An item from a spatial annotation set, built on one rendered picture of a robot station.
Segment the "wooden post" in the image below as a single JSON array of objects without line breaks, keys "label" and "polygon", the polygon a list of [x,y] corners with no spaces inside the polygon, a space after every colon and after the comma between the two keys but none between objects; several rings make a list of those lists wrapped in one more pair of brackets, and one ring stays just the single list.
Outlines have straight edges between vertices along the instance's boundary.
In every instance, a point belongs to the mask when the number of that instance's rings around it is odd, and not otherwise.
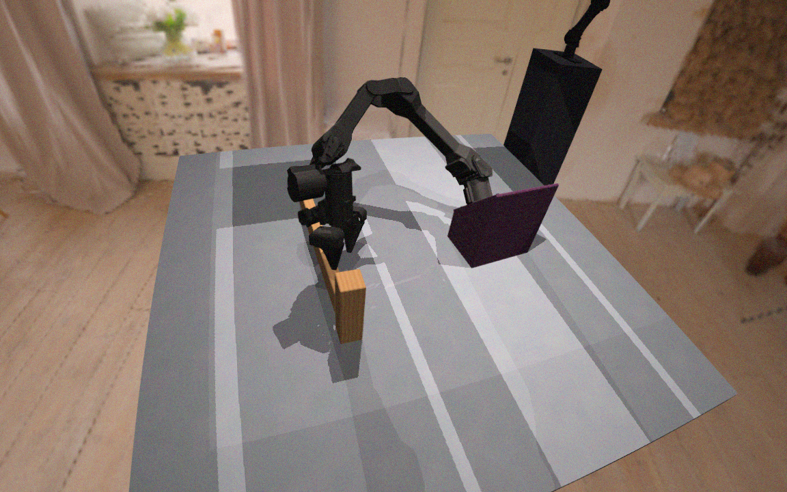
[{"label": "wooden post", "polygon": [[365,283],[360,270],[335,272],[336,329],[340,344],[362,340]]}]

